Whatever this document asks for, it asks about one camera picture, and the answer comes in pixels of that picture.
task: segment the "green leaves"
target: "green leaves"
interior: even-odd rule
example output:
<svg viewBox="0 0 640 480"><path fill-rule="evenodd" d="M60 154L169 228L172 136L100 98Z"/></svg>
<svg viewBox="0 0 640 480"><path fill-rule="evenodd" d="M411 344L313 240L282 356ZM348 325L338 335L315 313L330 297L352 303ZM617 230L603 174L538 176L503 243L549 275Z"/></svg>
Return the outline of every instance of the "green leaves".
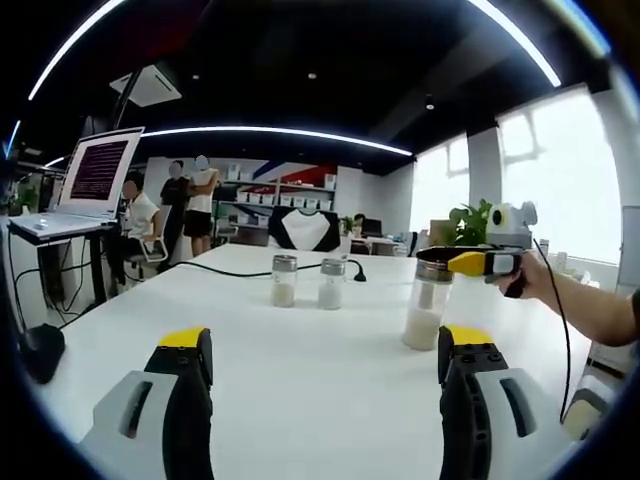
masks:
<svg viewBox="0 0 640 480"><path fill-rule="evenodd" d="M479 208L462 206L465 208L454 208L449 212L449 219L456 226L449 245L475 247L485 243L487 219L493 205L482 199Z"/></svg>

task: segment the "shelf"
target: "shelf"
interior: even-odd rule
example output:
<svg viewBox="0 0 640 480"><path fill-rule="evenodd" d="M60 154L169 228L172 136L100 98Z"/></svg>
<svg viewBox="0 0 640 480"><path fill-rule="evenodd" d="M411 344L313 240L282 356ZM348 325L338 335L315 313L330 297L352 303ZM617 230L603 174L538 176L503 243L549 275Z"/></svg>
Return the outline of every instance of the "shelf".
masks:
<svg viewBox="0 0 640 480"><path fill-rule="evenodd" d="M262 225L256 225L254 223L233 223L230 222L229 223L230 227L238 227L238 228L253 228L255 230L268 230L269 227L267 226L262 226Z"/></svg>
<svg viewBox="0 0 640 480"><path fill-rule="evenodd" d="M288 183L280 184L280 194L282 194L283 188L293 188L294 190L305 190L307 192L326 192L326 193L336 193L335 190L329 190L328 188L322 187L306 187L304 185L289 185Z"/></svg>
<svg viewBox="0 0 640 480"><path fill-rule="evenodd" d="M253 180L225 180L222 182L223 185L258 185L261 187L276 187L278 184L275 182L255 182Z"/></svg>
<svg viewBox="0 0 640 480"><path fill-rule="evenodd" d="M273 208L274 205L263 205L261 203L251 203L251 202L231 202L228 200L223 200L220 203L224 205L241 205L243 207L259 207L259 208Z"/></svg>

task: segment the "glass jar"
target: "glass jar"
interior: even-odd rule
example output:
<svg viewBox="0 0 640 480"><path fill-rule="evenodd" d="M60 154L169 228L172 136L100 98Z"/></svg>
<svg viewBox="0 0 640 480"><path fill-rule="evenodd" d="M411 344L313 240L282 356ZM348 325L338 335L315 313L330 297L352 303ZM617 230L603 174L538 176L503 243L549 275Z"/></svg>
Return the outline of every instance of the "glass jar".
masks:
<svg viewBox="0 0 640 480"><path fill-rule="evenodd" d="M453 273L446 264L418 260L402 342L414 350L432 350L451 293Z"/></svg>
<svg viewBox="0 0 640 480"><path fill-rule="evenodd" d="M318 308L337 310L342 307L345 262L337 258L325 258L320 267L322 280L318 289Z"/></svg>
<svg viewBox="0 0 640 480"><path fill-rule="evenodd" d="M289 308L295 303L298 259L293 255L274 255L271 268L271 303Z"/></svg>

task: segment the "white shirt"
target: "white shirt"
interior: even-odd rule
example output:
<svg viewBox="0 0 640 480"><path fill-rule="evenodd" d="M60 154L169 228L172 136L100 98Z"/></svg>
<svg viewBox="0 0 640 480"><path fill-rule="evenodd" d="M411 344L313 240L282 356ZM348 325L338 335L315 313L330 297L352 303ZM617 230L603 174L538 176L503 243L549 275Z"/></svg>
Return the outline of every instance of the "white shirt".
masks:
<svg viewBox="0 0 640 480"><path fill-rule="evenodd" d="M142 238L153 233L151 218L158 211L158 207L149 200L146 194L140 193L133 202L129 204L129 221L131 230L129 238Z"/></svg>
<svg viewBox="0 0 640 480"><path fill-rule="evenodd" d="M305 215L299 210L294 210L283 217L282 225L296 250L313 250L329 230L329 222L320 212Z"/></svg>
<svg viewBox="0 0 640 480"><path fill-rule="evenodd" d="M199 172L194 172L191 174L191 180L193 180L193 184L201 187L203 185L207 185L211 180L211 177L217 172L217 170L213 168L207 168L205 170L200 170ZM196 210L198 212L211 213L211 202L213 197L213 191L209 194L204 195L195 195L189 199L189 204L187 205L187 210Z"/></svg>

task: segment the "window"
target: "window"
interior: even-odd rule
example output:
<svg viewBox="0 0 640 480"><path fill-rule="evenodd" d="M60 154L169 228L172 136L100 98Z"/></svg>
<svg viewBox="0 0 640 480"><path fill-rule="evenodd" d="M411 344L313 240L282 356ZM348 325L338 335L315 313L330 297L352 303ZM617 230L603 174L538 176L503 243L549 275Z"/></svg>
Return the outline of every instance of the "window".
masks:
<svg viewBox="0 0 640 480"><path fill-rule="evenodd" d="M418 155L413 174L411 231L446 220L452 208L469 203L469 148L463 135Z"/></svg>
<svg viewBox="0 0 640 480"><path fill-rule="evenodd" d="M543 100L498 121L502 198L535 202L536 238L552 252L618 264L621 207L615 161L584 88Z"/></svg>

